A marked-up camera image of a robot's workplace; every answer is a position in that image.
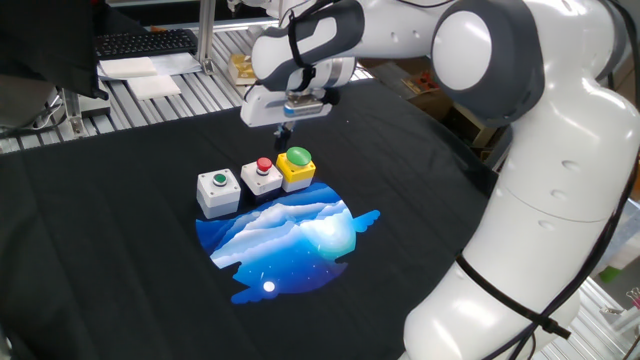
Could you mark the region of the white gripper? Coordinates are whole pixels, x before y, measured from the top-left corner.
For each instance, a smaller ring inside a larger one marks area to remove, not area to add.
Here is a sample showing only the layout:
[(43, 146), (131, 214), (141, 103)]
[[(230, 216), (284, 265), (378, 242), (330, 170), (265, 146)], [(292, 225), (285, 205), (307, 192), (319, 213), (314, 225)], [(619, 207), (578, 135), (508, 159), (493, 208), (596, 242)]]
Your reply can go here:
[(254, 87), (247, 91), (241, 106), (241, 119), (249, 127), (280, 124), (274, 132), (274, 150), (287, 148), (294, 124), (282, 124), (327, 116), (334, 105), (325, 96), (324, 89), (303, 92), (270, 91)]

